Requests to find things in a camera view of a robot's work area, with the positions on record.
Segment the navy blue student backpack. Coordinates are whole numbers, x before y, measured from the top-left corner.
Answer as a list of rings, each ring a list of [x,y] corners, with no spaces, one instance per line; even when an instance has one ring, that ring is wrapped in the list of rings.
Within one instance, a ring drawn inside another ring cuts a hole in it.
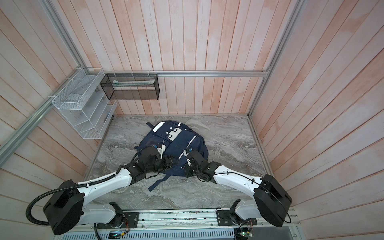
[[[193,151],[199,152],[207,160],[209,151],[204,138],[189,128],[187,125],[176,121],[162,121],[156,125],[147,122],[152,129],[134,149],[140,151],[145,147],[161,149],[163,155],[173,158],[174,165],[164,171],[165,176],[149,187],[153,191],[160,183],[171,176],[185,177],[185,165],[188,165],[187,154]]]

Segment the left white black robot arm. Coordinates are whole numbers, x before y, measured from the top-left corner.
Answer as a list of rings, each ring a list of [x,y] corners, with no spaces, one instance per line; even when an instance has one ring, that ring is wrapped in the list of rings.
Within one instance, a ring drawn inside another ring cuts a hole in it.
[[[119,228],[126,224],[121,207],[110,202],[99,207],[90,205],[93,200],[114,190],[133,185],[149,173],[161,173],[175,166],[179,159],[162,152],[159,148],[145,147],[126,165],[106,176],[75,184],[66,181],[55,192],[43,211],[54,235],[62,235],[78,225],[106,224]]]

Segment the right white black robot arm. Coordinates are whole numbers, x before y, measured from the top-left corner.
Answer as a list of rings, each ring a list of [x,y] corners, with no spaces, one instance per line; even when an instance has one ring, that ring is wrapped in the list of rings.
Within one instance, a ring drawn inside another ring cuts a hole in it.
[[[292,198],[271,175],[254,177],[236,172],[217,162],[208,162],[203,156],[192,151],[187,154],[186,176],[196,176],[202,182],[224,185],[253,198],[250,201],[236,200],[225,213],[226,219],[242,224],[262,217],[275,227],[282,227],[289,216]]]

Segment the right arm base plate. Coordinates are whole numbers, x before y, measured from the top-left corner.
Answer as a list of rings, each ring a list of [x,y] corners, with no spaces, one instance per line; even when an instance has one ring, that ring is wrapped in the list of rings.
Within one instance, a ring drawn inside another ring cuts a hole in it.
[[[218,208],[215,210],[217,215],[217,223],[219,226],[243,226],[251,224],[251,220],[255,219],[241,219],[234,211],[223,210]]]

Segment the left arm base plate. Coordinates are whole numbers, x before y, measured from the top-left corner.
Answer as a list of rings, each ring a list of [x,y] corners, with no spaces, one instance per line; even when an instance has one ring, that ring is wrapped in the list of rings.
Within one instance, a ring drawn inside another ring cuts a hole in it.
[[[139,212],[124,212],[118,214],[108,224],[98,223],[98,229],[135,229],[138,226]]]

